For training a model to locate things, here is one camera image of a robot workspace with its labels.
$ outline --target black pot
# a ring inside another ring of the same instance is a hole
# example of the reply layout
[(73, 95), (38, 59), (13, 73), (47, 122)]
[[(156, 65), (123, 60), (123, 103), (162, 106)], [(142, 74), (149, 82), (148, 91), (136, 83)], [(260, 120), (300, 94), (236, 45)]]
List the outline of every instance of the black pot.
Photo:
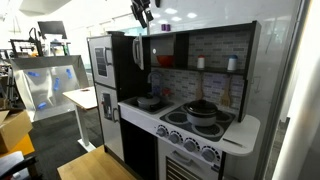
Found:
[(152, 110), (159, 106), (160, 98), (157, 96), (146, 95), (137, 98), (138, 106), (145, 110)]
[(186, 105), (187, 119), (196, 126), (211, 126), (216, 122), (217, 106), (206, 100), (192, 101)]

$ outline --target play kitchen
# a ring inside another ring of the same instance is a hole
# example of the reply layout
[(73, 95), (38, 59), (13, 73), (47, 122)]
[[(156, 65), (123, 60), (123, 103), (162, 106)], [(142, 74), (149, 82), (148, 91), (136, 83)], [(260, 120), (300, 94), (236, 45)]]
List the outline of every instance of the play kitchen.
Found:
[[(106, 151), (143, 179), (222, 179), (227, 154), (250, 154), (259, 130), (259, 121), (246, 114), (259, 33), (254, 21), (89, 39)], [(126, 41), (116, 46), (116, 39)], [(135, 58), (122, 57), (128, 44)], [(228, 68), (229, 61), (236, 68)], [(114, 124), (121, 138), (110, 135)]]

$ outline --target canister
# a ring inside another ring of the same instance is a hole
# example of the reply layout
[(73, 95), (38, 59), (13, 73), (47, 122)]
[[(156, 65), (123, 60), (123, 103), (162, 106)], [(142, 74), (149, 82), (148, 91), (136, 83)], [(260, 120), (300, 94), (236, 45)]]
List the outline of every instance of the canister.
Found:
[(237, 55), (231, 55), (229, 56), (229, 63), (228, 63), (228, 71), (235, 71), (237, 70), (237, 61), (238, 56)]
[(198, 62), (197, 62), (197, 68), (198, 69), (204, 69), (204, 66), (205, 66), (204, 55), (199, 55), (198, 56)]

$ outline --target oven knob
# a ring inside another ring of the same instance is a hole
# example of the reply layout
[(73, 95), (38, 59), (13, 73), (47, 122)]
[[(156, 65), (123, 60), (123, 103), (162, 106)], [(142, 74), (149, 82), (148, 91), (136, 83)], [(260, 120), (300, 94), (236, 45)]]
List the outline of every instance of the oven knob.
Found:
[(165, 127), (159, 127), (156, 134), (158, 134), (160, 137), (165, 137), (167, 136), (167, 130)]
[(213, 162), (216, 157), (214, 151), (209, 147), (205, 147), (202, 149), (201, 156), (208, 162)]
[(177, 144), (180, 142), (180, 136), (178, 133), (171, 133), (168, 138), (173, 144)]
[(197, 149), (196, 143), (191, 139), (186, 140), (183, 147), (186, 148), (189, 152), (193, 152)]

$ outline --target red container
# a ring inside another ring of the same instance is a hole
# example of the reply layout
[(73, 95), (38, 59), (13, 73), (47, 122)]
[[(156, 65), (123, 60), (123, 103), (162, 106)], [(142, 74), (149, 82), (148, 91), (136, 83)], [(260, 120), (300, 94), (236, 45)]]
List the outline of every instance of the red container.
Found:
[(174, 56), (173, 55), (158, 55), (157, 60), (161, 67), (172, 67)]

